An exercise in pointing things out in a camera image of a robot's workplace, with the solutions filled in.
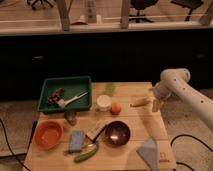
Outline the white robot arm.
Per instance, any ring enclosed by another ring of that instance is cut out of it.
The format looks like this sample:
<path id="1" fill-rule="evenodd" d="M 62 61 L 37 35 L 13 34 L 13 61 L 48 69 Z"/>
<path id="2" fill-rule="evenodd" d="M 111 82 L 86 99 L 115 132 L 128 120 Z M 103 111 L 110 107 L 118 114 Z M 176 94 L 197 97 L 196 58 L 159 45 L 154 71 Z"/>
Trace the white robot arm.
<path id="1" fill-rule="evenodd" d="M 190 72 L 185 68 L 166 69 L 160 74 L 160 81 L 152 91 L 155 98 L 165 101 L 175 93 L 183 102 L 193 108 L 199 118 L 213 132 L 213 100 L 191 87 Z"/>

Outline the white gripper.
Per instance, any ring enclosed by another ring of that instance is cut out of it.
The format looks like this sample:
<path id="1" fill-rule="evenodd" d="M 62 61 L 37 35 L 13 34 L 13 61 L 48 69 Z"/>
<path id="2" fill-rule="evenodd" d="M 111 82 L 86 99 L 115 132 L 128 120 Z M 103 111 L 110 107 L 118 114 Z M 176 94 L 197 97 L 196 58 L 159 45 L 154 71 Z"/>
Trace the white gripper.
<path id="1" fill-rule="evenodd" d="M 152 92 L 156 98 L 153 100 L 152 111 L 158 112 L 164 104 L 163 101 L 167 100 L 170 97 L 171 91 L 169 88 L 166 87 L 164 83 L 156 83 L 152 87 Z"/>

